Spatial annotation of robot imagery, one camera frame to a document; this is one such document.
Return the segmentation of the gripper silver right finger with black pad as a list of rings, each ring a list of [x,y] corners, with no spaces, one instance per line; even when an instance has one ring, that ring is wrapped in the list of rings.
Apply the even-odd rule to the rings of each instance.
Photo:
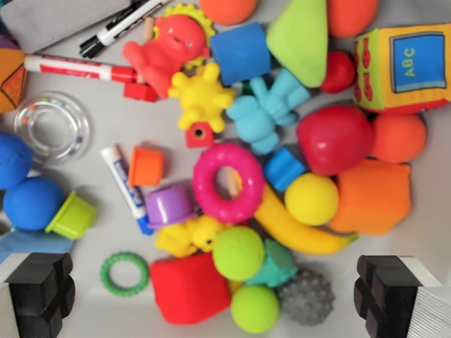
[[[357,261],[354,306],[370,337],[449,337],[450,287],[414,256]]]

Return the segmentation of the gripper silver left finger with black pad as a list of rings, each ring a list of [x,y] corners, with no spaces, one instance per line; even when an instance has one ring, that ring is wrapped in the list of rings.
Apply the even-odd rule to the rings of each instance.
[[[75,302],[69,253],[12,253],[1,262],[1,336],[57,337]]]

